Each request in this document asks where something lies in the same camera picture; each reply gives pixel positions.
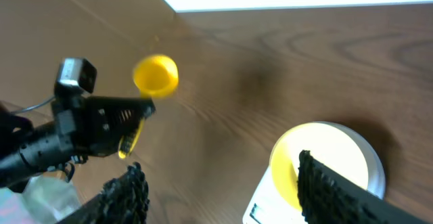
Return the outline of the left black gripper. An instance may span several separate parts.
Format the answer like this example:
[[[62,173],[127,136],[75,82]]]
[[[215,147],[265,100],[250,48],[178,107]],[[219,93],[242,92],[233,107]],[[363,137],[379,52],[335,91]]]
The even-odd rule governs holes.
[[[156,107],[151,99],[72,95],[56,96],[51,110],[55,163],[86,163],[88,157],[129,156]]]

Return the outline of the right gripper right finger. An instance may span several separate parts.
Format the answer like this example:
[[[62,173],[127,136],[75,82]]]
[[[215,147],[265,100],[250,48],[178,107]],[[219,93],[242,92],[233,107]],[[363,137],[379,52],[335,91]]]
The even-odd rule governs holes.
[[[360,188],[315,159],[299,154],[298,200],[307,223],[421,224],[425,221]]]

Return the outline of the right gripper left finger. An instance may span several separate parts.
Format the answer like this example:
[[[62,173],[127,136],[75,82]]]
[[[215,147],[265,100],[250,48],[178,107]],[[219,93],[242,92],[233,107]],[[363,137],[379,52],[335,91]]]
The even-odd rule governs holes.
[[[138,162],[118,178],[104,183],[100,193],[58,224],[146,224],[149,186]]]

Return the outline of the yellow measuring scoop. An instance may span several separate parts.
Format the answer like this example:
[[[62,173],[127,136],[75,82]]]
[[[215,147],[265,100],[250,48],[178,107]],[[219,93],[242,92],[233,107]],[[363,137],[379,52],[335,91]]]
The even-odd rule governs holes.
[[[143,99],[162,99],[173,94],[179,84],[175,61],[167,55],[156,54],[143,58],[133,69],[133,82]],[[118,157],[129,157],[141,135],[145,119],[138,127],[119,141]]]

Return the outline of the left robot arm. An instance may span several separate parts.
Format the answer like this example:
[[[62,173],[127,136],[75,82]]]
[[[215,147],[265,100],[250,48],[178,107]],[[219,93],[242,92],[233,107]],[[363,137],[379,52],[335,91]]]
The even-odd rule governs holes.
[[[1,187],[22,193],[30,178],[133,149],[139,128],[156,107],[151,99],[70,96],[51,104],[53,120],[39,127],[1,113]]]

